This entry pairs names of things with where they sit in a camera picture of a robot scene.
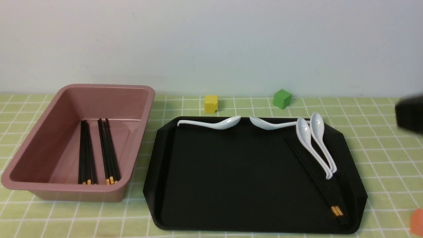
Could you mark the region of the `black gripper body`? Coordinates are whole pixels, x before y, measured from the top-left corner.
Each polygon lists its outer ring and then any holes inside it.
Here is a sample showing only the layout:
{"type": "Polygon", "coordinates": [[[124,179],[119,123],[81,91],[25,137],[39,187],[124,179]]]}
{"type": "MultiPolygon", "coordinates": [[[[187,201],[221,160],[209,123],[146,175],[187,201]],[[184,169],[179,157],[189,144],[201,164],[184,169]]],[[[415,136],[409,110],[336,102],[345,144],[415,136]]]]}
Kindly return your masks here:
{"type": "Polygon", "coordinates": [[[423,95],[401,98],[395,104],[396,124],[415,134],[423,133],[423,95]]]}

